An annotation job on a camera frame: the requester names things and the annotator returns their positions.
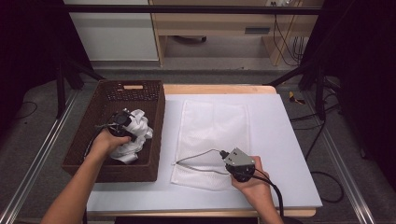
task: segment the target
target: black metal bar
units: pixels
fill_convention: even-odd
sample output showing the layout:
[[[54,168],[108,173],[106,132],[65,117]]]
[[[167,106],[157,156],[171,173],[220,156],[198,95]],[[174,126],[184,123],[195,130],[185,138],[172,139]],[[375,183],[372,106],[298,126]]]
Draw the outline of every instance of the black metal bar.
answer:
[[[321,7],[240,7],[240,6],[141,6],[141,5],[44,5],[45,10],[85,13],[200,13],[200,14],[276,14],[326,15],[333,9]]]

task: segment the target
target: person's left hand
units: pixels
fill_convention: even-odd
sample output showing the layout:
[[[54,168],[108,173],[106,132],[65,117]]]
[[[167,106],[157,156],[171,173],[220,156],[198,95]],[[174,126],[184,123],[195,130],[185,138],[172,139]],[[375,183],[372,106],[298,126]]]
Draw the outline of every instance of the person's left hand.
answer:
[[[124,137],[116,137],[111,134],[108,129],[103,129],[93,140],[92,148],[90,154],[98,156],[102,160],[105,160],[106,157],[116,150],[118,146],[128,143],[131,141],[131,137],[124,136]]]

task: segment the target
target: black stand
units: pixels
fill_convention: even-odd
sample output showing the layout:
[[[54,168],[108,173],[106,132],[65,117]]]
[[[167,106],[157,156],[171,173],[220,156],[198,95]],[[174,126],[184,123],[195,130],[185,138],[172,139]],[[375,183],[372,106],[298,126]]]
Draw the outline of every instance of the black stand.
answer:
[[[104,78],[96,74],[93,69],[87,68],[71,59],[67,50],[64,48],[64,44],[61,43],[58,36],[52,32],[52,29],[45,21],[44,12],[39,10],[41,6],[37,2],[20,3],[19,7],[21,13],[30,22],[36,34],[40,35],[43,40],[45,46],[43,51],[46,51],[50,55],[52,64],[55,67],[58,93],[58,114],[56,118],[58,119],[66,108],[64,92],[65,78],[74,90],[80,90],[84,86],[84,82],[78,75],[79,73],[84,73],[96,80]]]
[[[332,54],[333,50],[335,49],[335,46],[337,43],[339,43],[342,39],[342,31],[345,29],[344,24],[347,19],[347,13],[353,6],[356,0],[351,0],[348,5],[346,5],[345,10],[339,10],[340,12],[342,11],[342,14],[340,14],[339,19],[336,21],[332,29],[327,33],[327,35],[323,38],[323,40],[320,42],[318,45],[317,49],[315,52],[311,55],[310,59],[307,60],[303,58],[302,64],[295,68],[294,70],[288,72],[286,75],[283,77],[280,77],[268,84],[264,85],[270,85],[273,87],[276,87],[283,82],[289,80],[292,77],[298,76],[303,74],[302,79],[300,80],[299,83],[299,88],[302,91],[308,90],[312,87],[314,82],[317,83],[317,89],[316,89],[316,100],[315,100],[315,109],[317,110],[318,116],[320,119],[325,120],[326,114],[324,111],[324,102],[323,102],[323,88],[325,84],[325,77],[324,77],[324,69],[323,65],[326,63],[326,60],[329,58],[329,56]]]

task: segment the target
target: crumpled white fabric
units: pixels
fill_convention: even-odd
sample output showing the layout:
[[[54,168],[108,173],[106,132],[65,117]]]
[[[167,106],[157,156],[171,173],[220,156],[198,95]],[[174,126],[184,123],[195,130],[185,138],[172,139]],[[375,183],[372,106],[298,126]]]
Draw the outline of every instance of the crumpled white fabric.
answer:
[[[249,153],[248,107],[187,100],[181,117],[171,182],[198,189],[233,189],[225,163],[216,150],[230,152],[239,147]],[[190,159],[176,164],[186,158]]]
[[[110,157],[114,160],[123,161],[126,164],[137,160],[137,152],[142,150],[146,139],[152,138],[152,129],[149,127],[149,120],[144,117],[145,112],[140,109],[136,109],[131,112],[132,116],[129,118],[132,122],[125,127],[125,130],[134,134],[136,139],[127,144],[117,147],[115,151],[110,154]]]

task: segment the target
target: person's right arm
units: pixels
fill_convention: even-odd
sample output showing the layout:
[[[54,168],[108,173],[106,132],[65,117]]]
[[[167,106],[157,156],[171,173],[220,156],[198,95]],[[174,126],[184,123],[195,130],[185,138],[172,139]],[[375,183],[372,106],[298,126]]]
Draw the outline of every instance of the person's right arm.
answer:
[[[266,176],[269,176],[262,169],[262,161],[260,157],[252,157],[256,162],[256,169],[265,173]],[[256,171],[256,176],[266,178],[263,174]],[[271,195],[270,186],[259,180],[251,178],[248,182],[240,183],[235,178],[232,177],[232,184],[235,188],[239,189],[247,198],[247,201],[253,206],[254,209],[259,213],[260,217],[267,224],[279,224],[283,223],[282,218],[279,213],[276,211],[274,206],[274,202]]]

